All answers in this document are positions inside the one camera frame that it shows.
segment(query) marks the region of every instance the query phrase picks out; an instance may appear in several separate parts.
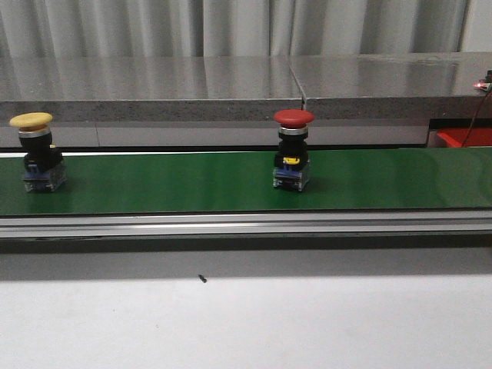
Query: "green conveyor belt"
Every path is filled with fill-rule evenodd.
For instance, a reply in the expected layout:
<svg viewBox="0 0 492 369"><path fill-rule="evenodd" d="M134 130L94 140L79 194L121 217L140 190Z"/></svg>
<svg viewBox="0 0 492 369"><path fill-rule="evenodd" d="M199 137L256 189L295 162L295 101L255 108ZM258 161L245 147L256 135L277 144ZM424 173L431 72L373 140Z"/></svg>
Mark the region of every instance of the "green conveyor belt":
<svg viewBox="0 0 492 369"><path fill-rule="evenodd" d="M274 152L65 158L55 193L26 193L22 158L0 159L0 215L487 208L492 148L311 152L305 192L272 187Z"/></svg>

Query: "red mushroom button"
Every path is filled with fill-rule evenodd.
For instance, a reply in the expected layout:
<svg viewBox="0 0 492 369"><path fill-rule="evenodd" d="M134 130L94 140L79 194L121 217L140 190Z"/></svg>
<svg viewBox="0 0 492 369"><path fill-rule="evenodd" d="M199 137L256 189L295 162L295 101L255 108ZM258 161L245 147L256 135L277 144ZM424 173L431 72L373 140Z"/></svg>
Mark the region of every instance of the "red mushroom button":
<svg viewBox="0 0 492 369"><path fill-rule="evenodd" d="M285 109L277 111L274 120L284 128L299 129L314 120L313 113L301 109Z"/></svg>

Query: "yellow mushroom button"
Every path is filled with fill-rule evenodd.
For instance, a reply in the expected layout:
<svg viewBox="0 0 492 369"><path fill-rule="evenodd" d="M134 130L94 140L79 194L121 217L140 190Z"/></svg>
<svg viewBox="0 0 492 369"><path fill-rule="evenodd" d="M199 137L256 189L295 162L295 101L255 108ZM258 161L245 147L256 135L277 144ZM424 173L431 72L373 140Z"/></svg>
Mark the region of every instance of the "yellow mushroom button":
<svg viewBox="0 0 492 369"><path fill-rule="evenodd" d="M301 162L300 158L289 158L284 156L284 164L297 165Z"/></svg>
<svg viewBox="0 0 492 369"><path fill-rule="evenodd" d="M10 120L10 125L17 128L30 128L38 127L48 124L52 121L53 116L48 113L28 113L23 115L17 115Z"/></svg>

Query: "gray countertop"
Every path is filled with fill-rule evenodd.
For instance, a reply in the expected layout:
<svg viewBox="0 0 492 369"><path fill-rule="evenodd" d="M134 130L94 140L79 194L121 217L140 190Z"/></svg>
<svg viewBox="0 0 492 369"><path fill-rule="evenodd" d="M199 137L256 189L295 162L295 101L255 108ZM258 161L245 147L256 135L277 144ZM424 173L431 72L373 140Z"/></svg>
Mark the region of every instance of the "gray countertop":
<svg viewBox="0 0 492 369"><path fill-rule="evenodd" d="M267 121L303 101L319 119L469 118L491 68L492 53L0 58L0 119Z"/></svg>

